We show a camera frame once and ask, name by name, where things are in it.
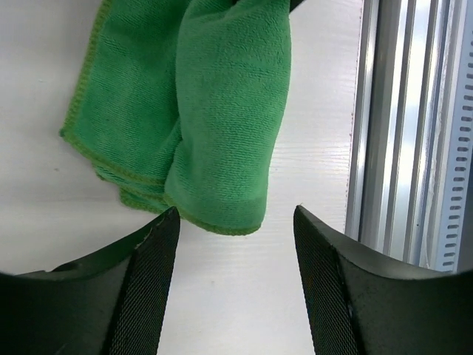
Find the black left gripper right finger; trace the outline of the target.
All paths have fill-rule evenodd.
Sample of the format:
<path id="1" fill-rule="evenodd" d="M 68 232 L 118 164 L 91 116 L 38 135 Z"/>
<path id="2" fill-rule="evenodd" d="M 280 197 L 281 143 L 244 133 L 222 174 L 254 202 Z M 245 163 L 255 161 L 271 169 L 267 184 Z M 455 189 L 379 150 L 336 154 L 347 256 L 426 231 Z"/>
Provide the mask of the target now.
<path id="1" fill-rule="evenodd" d="M 317 354 L 470 354 L 472 273 L 401 262 L 303 206 L 293 235 Z"/>

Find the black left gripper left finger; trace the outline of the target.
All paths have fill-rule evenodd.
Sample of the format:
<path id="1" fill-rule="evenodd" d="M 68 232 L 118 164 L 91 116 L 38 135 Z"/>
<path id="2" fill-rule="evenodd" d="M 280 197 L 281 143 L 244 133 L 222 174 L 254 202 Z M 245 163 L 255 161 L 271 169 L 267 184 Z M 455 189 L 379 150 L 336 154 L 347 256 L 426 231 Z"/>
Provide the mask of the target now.
<path id="1" fill-rule="evenodd" d="M 52 271 L 1 276 L 3 354 L 155 354 L 180 216 L 141 229 Z"/>

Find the green towel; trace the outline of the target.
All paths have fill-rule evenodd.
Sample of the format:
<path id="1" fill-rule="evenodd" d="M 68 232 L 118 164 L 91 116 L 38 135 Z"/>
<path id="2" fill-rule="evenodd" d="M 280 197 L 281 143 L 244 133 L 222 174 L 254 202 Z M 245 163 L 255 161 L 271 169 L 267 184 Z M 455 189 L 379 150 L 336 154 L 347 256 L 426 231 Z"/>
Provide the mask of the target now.
<path id="1" fill-rule="evenodd" d="M 255 232 L 287 103 L 289 1 L 103 1 L 61 137 L 123 204 Z"/>

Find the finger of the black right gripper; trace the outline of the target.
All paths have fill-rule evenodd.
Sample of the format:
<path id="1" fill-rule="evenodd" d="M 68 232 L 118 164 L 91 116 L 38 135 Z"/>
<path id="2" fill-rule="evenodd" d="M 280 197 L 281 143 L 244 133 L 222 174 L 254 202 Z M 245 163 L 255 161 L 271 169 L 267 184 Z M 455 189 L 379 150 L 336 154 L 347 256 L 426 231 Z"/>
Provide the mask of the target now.
<path id="1" fill-rule="evenodd" d="M 290 11 L 294 11 L 304 0 L 290 0 Z"/>

